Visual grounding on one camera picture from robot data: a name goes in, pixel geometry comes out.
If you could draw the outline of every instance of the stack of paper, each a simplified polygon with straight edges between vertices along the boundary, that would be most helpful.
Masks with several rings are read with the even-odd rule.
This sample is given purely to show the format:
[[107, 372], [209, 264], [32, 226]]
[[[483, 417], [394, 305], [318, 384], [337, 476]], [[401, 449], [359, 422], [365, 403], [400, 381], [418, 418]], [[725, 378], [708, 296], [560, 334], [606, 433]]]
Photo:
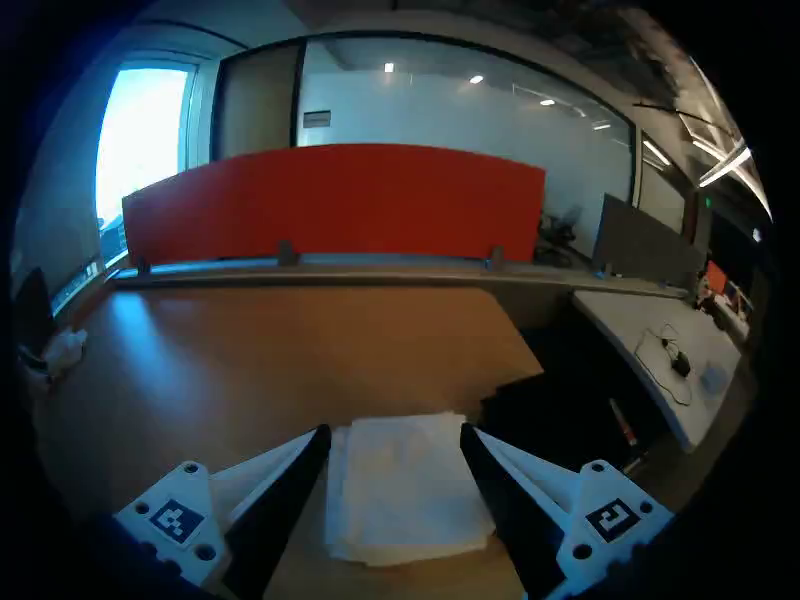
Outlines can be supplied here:
[[386, 566], [486, 546], [494, 531], [459, 447], [464, 417], [360, 419], [333, 434], [325, 541]]

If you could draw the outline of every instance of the red object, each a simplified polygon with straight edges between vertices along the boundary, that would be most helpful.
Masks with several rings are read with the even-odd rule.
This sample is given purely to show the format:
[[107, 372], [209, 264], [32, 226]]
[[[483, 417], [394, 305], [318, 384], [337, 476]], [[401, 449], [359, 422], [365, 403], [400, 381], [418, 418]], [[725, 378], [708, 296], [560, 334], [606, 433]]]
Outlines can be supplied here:
[[274, 150], [191, 169], [128, 196], [134, 264], [294, 252], [530, 261], [545, 172], [502, 158], [396, 144]]
[[708, 287], [717, 294], [725, 292], [725, 284], [728, 281], [728, 276], [720, 269], [713, 261], [708, 261]]

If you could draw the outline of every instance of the cable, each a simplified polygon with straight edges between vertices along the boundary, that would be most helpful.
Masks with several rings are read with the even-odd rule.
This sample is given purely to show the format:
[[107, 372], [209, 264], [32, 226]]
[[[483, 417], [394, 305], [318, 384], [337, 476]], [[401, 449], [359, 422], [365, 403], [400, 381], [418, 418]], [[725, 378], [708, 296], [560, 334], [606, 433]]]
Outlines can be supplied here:
[[[649, 327], [645, 327], [642, 330], [642, 336], [639, 338], [639, 343], [636, 344], [636, 348], [633, 349], [633, 355], [638, 359], [638, 361], [645, 368], [645, 370], [648, 373], [650, 373], [650, 377], [653, 378], [653, 381], [655, 381], [661, 389], [663, 389], [665, 392], [667, 392], [672, 397], [672, 399], [675, 401], [676, 404], [680, 404], [681, 406], [691, 406], [692, 402], [694, 402], [694, 397], [693, 397], [693, 394], [692, 394], [692, 386], [689, 385], [689, 381], [688, 380], [686, 381], [686, 387], [689, 390], [689, 402], [683, 402], [682, 400], [678, 400], [678, 397], [673, 393], [673, 391], [671, 389], [669, 389], [667, 386], [665, 386], [663, 383], [661, 383], [658, 380], [658, 377], [655, 376], [655, 373], [653, 373], [653, 371], [650, 370], [650, 367], [648, 367], [647, 364], [644, 362], [644, 360], [642, 360], [642, 357], [639, 356], [639, 348], [641, 348], [642, 344], [644, 343], [645, 334], [649, 333], [650, 335], [652, 335], [654, 338], [656, 338], [662, 344], [662, 347], [664, 348], [664, 351], [667, 353], [667, 356], [669, 357], [670, 361], [675, 360], [677, 358], [678, 354], [680, 353], [680, 347], [676, 343], [678, 338], [667, 338], [667, 337], [664, 337], [664, 331], [668, 327], [670, 329], [672, 329], [672, 331], [675, 332], [675, 335], [677, 335], [677, 336], [680, 335], [678, 333], [678, 330], [675, 329], [675, 327], [673, 327], [671, 323], [665, 323], [664, 324], [664, 326], [661, 328], [661, 334], [657, 334], [655, 331], [653, 331]], [[675, 356], [670, 354], [670, 345], [675, 347]]]

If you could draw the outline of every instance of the wooden desk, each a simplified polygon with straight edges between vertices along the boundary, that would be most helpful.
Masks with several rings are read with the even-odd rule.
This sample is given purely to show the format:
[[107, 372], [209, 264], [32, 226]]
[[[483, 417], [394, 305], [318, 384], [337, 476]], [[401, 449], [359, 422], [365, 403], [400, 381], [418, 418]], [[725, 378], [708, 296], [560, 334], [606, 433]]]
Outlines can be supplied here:
[[[709, 315], [673, 298], [580, 291], [575, 292], [573, 301], [625, 358], [661, 409], [684, 451], [694, 450], [714, 421], [739, 363], [739, 350], [728, 335], [717, 329]], [[686, 379], [672, 370], [659, 340], [643, 333], [649, 328], [660, 334], [666, 323], [677, 330], [677, 343], [689, 357], [692, 370]], [[652, 374], [634, 356], [642, 335], [645, 338], [639, 356]], [[672, 337], [674, 332], [667, 329], [664, 335]], [[710, 394], [700, 383], [709, 360], [720, 365], [728, 377], [724, 389], [717, 394]], [[690, 405], [677, 404], [653, 377]]]
[[[177, 463], [216, 471], [327, 422], [475, 414], [541, 367], [476, 289], [227, 288], [112, 293], [86, 357], [37, 405], [41, 453], [76, 516], [116, 511]], [[325, 474], [266, 597], [519, 600], [502, 546], [391, 569], [331, 560]]]

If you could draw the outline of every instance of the ceiling light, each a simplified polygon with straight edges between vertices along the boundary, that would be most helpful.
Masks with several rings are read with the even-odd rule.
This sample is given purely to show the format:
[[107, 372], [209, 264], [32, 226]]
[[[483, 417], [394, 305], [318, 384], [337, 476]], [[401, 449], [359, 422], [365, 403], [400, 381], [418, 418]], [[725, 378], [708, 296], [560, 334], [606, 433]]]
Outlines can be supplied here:
[[658, 163], [655, 163], [655, 162], [653, 162], [653, 161], [652, 161], [652, 160], [650, 160], [649, 158], [643, 158], [643, 160], [644, 160], [644, 162], [646, 162], [648, 165], [650, 165], [650, 166], [651, 166], [651, 167], [653, 167], [654, 169], [657, 169], [658, 171], [663, 171], [663, 170], [664, 170], [664, 167], [662, 167], [662, 166], [661, 166], [661, 165], [659, 165]]
[[[706, 152], [707, 154], [710, 154], [717, 160], [722, 160], [723, 158], [725, 158], [724, 152], [717, 150], [717, 148], [715, 148], [711, 143], [706, 142], [705, 140], [695, 139], [692, 140], [692, 143], [698, 148], [700, 148], [700, 150]], [[758, 198], [758, 201], [761, 202], [761, 206], [763, 206], [764, 210], [767, 211], [769, 218], [772, 219], [772, 211], [769, 209], [769, 203], [767, 203], [767, 198], [764, 195], [764, 191], [756, 184], [755, 180], [752, 177], [750, 177], [750, 174], [747, 171], [740, 169], [739, 167], [736, 167], [733, 170], [733, 172], [739, 179], [742, 180], [742, 183], [744, 183], [748, 188], [750, 188], [750, 191], [753, 192], [755, 197]]]
[[650, 151], [658, 157], [658, 160], [663, 162], [666, 166], [670, 165], [670, 162], [667, 160], [667, 157], [664, 156], [661, 151], [655, 147], [654, 144], [651, 144], [649, 141], [645, 140], [644, 145], [650, 148]]
[[709, 177], [705, 181], [700, 181], [699, 184], [700, 187], [706, 187], [707, 185], [714, 183], [717, 179], [719, 179], [723, 175], [726, 175], [729, 171], [732, 171], [740, 164], [742, 164], [744, 161], [746, 161], [748, 158], [750, 158], [750, 154], [751, 154], [750, 148], [745, 147], [745, 149], [741, 152], [741, 154], [739, 154], [739, 156], [734, 158], [731, 162], [722, 167], [719, 171], [714, 173], [711, 177]]

